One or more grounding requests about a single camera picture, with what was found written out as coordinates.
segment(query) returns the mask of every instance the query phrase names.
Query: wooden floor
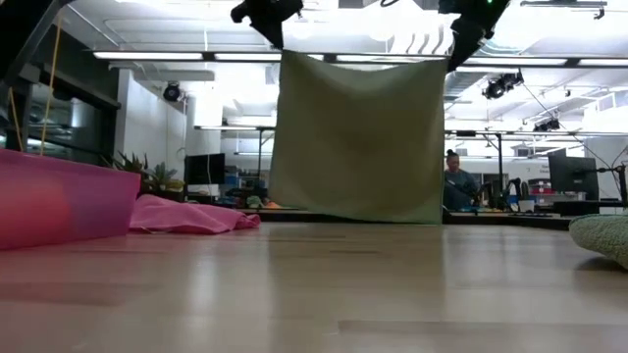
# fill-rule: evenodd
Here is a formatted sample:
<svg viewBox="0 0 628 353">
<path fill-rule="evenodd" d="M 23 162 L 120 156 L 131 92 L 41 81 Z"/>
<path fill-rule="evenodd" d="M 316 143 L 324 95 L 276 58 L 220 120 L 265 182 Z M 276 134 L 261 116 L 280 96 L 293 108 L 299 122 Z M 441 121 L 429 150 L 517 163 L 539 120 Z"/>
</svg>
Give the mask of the wooden floor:
<svg viewBox="0 0 628 353">
<path fill-rule="evenodd" d="M 2 353 L 627 347 L 628 274 L 560 231 L 277 224 L 0 253 Z"/>
</svg>

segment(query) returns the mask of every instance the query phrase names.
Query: potted plant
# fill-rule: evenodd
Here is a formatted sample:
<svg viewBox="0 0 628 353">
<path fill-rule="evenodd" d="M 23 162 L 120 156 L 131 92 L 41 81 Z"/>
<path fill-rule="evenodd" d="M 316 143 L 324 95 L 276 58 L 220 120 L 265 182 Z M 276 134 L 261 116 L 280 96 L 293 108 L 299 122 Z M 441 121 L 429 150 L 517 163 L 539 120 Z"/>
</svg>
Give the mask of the potted plant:
<svg viewBox="0 0 628 353">
<path fill-rule="evenodd" d="M 183 202 L 183 182 L 173 177 L 177 173 L 175 169 L 166 169 L 166 163 L 162 162 L 155 169 L 148 169 L 150 176 L 151 193 L 168 200 Z"/>
<path fill-rule="evenodd" d="M 118 171 L 128 172 L 128 173 L 136 173 L 141 175 L 141 183 L 139 186 L 139 194 L 140 196 L 144 193 L 149 193 L 152 190 L 152 185 L 150 183 L 149 176 L 147 174 L 148 171 L 148 158 L 144 153 L 144 161 L 143 163 L 139 160 L 139 157 L 135 156 L 135 154 L 131 154 L 131 158 L 127 157 L 126 154 L 118 151 L 118 154 L 122 158 L 122 162 L 117 160 L 115 157 L 110 157 L 110 160 L 102 157 L 102 160 L 109 166 L 110 168 L 116 169 Z"/>
</svg>

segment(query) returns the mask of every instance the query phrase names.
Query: white wall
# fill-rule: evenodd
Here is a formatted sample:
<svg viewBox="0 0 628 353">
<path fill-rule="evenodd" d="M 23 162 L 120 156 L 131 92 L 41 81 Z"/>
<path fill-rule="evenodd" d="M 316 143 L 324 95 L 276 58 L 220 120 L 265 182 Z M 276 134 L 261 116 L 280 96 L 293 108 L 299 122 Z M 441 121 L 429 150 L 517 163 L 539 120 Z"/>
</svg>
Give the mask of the white wall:
<svg viewBox="0 0 628 353">
<path fill-rule="evenodd" d="M 598 112 L 595 107 L 585 111 L 584 130 L 598 132 L 628 132 L 628 107 L 619 107 Z M 628 137 L 596 137 L 585 142 L 594 153 L 586 151 L 587 157 L 596 158 L 598 168 L 607 168 L 617 157 L 615 166 L 628 164 Z M 600 197 L 619 198 L 619 190 L 612 173 L 598 174 Z"/>
<path fill-rule="evenodd" d="M 222 123 L 222 104 L 215 103 L 211 95 L 187 99 L 187 129 L 185 154 L 188 156 L 220 153 L 219 130 L 195 129 L 194 126 L 219 126 Z"/>
<path fill-rule="evenodd" d="M 263 138 L 272 135 L 272 132 L 264 132 Z M 275 140 L 269 139 L 262 146 L 262 152 L 273 152 Z M 243 170 L 257 171 L 257 156 L 238 156 L 235 152 L 257 152 L 259 150 L 259 140 L 256 138 L 224 138 L 221 140 L 221 151 L 225 153 L 228 166 L 237 166 Z M 270 171 L 271 156 L 262 156 L 262 171 Z"/>
<path fill-rule="evenodd" d="M 150 168 L 166 162 L 183 179 L 186 116 L 120 70 L 118 101 L 123 105 L 116 120 L 116 150 L 143 158 Z"/>
</svg>

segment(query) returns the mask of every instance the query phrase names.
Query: ceiling light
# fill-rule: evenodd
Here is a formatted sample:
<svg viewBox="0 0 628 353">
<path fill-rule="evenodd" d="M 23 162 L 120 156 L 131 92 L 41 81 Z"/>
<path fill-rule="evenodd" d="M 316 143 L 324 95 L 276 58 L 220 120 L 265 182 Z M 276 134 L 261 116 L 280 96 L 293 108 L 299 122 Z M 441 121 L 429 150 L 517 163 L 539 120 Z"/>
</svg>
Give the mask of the ceiling light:
<svg viewBox="0 0 628 353">
<path fill-rule="evenodd" d="M 94 52 L 97 59 L 104 60 L 203 60 L 201 53 L 151 53 L 151 52 Z"/>
<path fill-rule="evenodd" d="M 277 125 L 277 117 L 234 117 L 228 118 L 230 126 L 264 126 L 275 127 Z"/>
<path fill-rule="evenodd" d="M 457 73 L 492 73 L 492 74 L 517 74 L 519 69 L 516 68 L 497 68 L 497 67 L 458 67 Z"/>
<path fill-rule="evenodd" d="M 323 55 L 312 54 L 310 58 L 323 60 Z M 222 53 L 216 54 L 216 60 L 223 62 L 265 62 L 279 63 L 282 60 L 282 54 L 279 53 Z"/>
<path fill-rule="evenodd" d="M 199 129 L 208 129 L 208 130 L 221 130 L 221 131 L 232 131 L 232 130 L 256 130 L 255 126 L 195 126 L 195 128 Z"/>
<path fill-rule="evenodd" d="M 482 58 L 469 58 L 464 62 L 464 65 L 508 65 L 513 67 L 519 66 L 562 66 L 567 62 L 567 59 L 553 59 L 553 58 L 526 58 L 526 57 L 482 57 Z"/>
<path fill-rule="evenodd" d="M 234 152 L 234 154 L 236 156 L 259 156 L 260 153 L 259 152 Z M 272 156 L 273 153 L 271 152 L 262 152 L 261 153 L 262 156 Z"/>
<path fill-rule="evenodd" d="M 426 60 L 442 60 L 446 59 L 443 55 L 422 56 L 422 55 L 338 55 L 338 62 L 346 63 L 365 63 L 365 64 L 406 64 L 418 63 Z"/>
<path fill-rule="evenodd" d="M 583 59 L 578 66 L 628 67 L 628 59 Z"/>
</svg>

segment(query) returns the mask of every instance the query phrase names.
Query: crumpled pink cloth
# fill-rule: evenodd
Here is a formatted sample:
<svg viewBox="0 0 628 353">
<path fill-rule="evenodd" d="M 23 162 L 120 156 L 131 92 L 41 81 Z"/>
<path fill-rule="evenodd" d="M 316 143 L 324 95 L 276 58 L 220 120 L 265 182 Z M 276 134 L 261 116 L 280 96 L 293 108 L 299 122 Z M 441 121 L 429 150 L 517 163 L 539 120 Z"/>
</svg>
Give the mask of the crumpled pink cloth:
<svg viewBox="0 0 628 353">
<path fill-rule="evenodd" d="M 259 227 L 257 215 L 211 205 L 179 203 L 152 195 L 135 201 L 131 231 L 167 231 L 198 235 Z"/>
</svg>

